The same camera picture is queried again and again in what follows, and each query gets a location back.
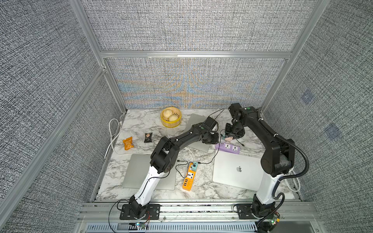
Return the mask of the pink charger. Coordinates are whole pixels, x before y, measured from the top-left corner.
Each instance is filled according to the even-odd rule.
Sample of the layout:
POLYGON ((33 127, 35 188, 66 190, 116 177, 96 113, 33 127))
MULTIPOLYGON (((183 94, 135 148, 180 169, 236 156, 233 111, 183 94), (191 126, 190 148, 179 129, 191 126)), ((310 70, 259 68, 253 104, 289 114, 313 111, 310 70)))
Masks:
POLYGON ((231 136, 231 137, 226 137, 224 140, 226 142, 231 142, 234 138, 231 136))

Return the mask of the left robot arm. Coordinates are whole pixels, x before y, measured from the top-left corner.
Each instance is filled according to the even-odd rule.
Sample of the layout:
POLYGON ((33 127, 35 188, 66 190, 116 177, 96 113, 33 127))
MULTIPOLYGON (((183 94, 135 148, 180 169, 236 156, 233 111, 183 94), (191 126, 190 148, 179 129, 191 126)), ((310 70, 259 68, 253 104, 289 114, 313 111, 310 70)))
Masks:
POLYGON ((193 124, 184 133, 168 138, 162 137, 151 154, 150 167, 140 189, 129 199, 130 213, 142 218, 147 212, 152 194, 159 181, 169 176, 175 166, 180 150, 192 143, 201 141, 206 145, 217 144, 220 135, 214 128, 219 124, 212 117, 193 124))

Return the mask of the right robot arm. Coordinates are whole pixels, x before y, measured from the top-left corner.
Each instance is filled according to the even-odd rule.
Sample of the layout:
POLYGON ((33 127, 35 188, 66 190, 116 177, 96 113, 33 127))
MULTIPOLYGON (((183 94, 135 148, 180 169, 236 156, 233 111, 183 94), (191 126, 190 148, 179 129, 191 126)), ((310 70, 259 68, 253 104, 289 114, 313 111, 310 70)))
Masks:
POLYGON ((276 200, 279 198, 282 198, 282 202, 285 200, 284 193, 276 193, 281 182, 307 174, 310 162, 307 155, 292 139, 285 139, 265 122, 261 117, 260 109, 252 106, 242 107, 239 103, 233 103, 228 110, 232 122, 226 124, 225 135, 234 139, 242 138, 245 135, 245 128, 248 127, 265 148, 260 160, 264 174, 251 206, 252 214, 259 219, 264 219, 274 214, 281 206, 281 204, 275 205, 276 200), (296 151, 303 157, 305 168, 297 174, 289 175, 289 171, 295 165, 296 151))

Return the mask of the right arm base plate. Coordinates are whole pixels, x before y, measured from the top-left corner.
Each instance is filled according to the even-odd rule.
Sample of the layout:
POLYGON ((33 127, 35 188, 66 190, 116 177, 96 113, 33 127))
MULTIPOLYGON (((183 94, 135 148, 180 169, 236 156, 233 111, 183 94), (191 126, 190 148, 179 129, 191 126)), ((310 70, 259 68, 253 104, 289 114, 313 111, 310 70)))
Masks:
POLYGON ((239 219, 262 219, 275 209, 275 202, 271 204, 243 203, 235 205, 239 219))

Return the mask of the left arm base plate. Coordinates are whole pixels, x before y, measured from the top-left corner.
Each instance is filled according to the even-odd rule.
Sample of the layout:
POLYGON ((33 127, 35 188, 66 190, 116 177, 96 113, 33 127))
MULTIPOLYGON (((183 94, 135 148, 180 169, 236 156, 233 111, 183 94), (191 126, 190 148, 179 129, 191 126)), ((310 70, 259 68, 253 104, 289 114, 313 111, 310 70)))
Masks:
POLYGON ((159 204, 148 204, 146 206, 132 207, 124 204, 120 211, 120 220, 159 220, 159 204))

